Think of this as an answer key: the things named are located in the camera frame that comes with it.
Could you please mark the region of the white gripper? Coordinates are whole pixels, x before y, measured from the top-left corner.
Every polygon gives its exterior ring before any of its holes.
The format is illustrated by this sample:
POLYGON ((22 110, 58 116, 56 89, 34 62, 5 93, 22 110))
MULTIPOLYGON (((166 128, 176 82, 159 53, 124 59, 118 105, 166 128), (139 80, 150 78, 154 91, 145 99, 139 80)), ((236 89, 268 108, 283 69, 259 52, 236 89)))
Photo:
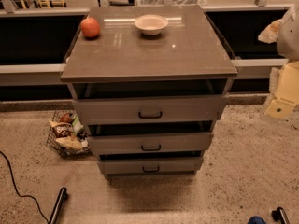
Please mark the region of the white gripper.
MULTIPOLYGON (((278 40, 281 19, 271 22, 258 35, 267 44, 278 40)), ((299 61, 288 61, 280 69, 273 68, 269 79, 269 95, 263 105, 263 114, 271 119, 285 119, 299 105, 299 61)))

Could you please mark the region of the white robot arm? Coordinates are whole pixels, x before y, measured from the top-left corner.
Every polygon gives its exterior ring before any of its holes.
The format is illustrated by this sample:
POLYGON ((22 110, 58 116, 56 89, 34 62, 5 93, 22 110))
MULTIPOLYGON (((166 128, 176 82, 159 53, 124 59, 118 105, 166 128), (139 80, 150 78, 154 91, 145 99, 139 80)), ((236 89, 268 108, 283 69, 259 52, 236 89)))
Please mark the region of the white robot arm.
POLYGON ((258 36, 264 43, 277 43, 277 52, 288 61, 270 73, 269 91, 263 114, 285 119, 299 105, 299 4, 295 3, 279 20, 270 23, 258 36))

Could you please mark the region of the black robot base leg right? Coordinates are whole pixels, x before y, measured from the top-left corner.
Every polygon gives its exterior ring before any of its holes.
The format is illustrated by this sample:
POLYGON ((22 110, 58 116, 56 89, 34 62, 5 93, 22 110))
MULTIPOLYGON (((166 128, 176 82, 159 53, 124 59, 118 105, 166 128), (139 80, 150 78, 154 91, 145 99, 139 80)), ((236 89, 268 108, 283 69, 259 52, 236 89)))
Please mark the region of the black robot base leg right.
POLYGON ((276 222, 279 221, 280 224, 290 224, 287 214, 282 207, 278 207, 276 210, 273 210, 271 212, 271 216, 276 222))

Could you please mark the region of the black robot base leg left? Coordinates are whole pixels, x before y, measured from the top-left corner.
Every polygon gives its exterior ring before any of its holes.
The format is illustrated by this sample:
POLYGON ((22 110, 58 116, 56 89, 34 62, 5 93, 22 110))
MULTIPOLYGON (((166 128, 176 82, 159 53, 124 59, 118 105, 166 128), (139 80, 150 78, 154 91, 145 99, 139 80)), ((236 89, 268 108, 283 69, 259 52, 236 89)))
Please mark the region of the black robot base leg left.
POLYGON ((55 205, 53 207, 51 216, 50 216, 50 220, 48 222, 48 224, 56 224, 57 219, 61 213, 62 207, 64 202, 68 199, 68 193, 67 193, 67 188, 66 187, 62 187, 59 191, 59 194, 57 196, 55 205))

